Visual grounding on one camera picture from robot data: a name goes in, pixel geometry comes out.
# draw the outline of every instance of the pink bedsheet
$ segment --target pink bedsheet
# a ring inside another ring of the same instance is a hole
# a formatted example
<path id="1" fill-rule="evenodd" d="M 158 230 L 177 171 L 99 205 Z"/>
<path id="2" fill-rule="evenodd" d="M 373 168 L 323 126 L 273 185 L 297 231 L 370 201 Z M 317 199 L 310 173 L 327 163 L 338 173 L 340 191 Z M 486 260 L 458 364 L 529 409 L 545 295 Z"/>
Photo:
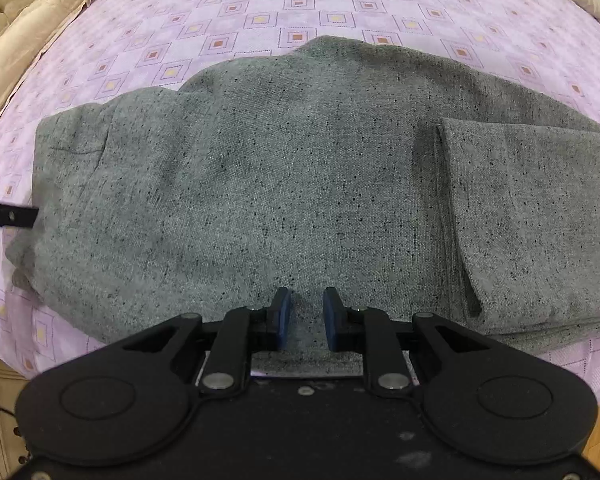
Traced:
<path id="1" fill-rule="evenodd" d="M 43 56 L 0 119 L 0 201 L 30 200 L 41 118 L 203 68 L 285 54 L 329 34 L 449 57 L 600 122 L 600 24 L 570 0 L 96 0 Z M 11 285 L 0 231 L 0 358 L 27 377 L 100 344 Z M 544 356 L 600 400 L 600 335 Z"/>

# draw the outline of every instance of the folded gray garment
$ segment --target folded gray garment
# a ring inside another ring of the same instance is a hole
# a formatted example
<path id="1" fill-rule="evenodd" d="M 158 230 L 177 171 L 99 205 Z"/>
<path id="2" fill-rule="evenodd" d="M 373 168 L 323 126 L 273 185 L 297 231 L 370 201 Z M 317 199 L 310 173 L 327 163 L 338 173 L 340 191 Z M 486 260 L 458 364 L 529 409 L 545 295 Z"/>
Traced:
<path id="1" fill-rule="evenodd" d="M 395 319 L 426 310 L 470 322 L 450 285 L 438 199 L 442 117 L 600 133 L 572 108 L 455 61 L 317 38 L 286 56 L 217 64 L 178 91 L 141 89 L 42 121 L 40 212 L 7 257 L 49 307 L 104 342 L 183 312 L 213 320 L 264 306 L 289 286 L 288 351 L 255 365 L 356 373 L 357 358 L 326 347 L 325 286 Z M 575 327 L 564 308 L 552 326 Z M 526 330 L 526 315 L 490 305 L 485 329 Z M 536 351 L 562 342 L 511 339 Z"/>
<path id="2" fill-rule="evenodd" d="M 438 131 L 448 284 L 466 325 L 529 342 L 600 323 L 600 133 L 454 119 Z"/>

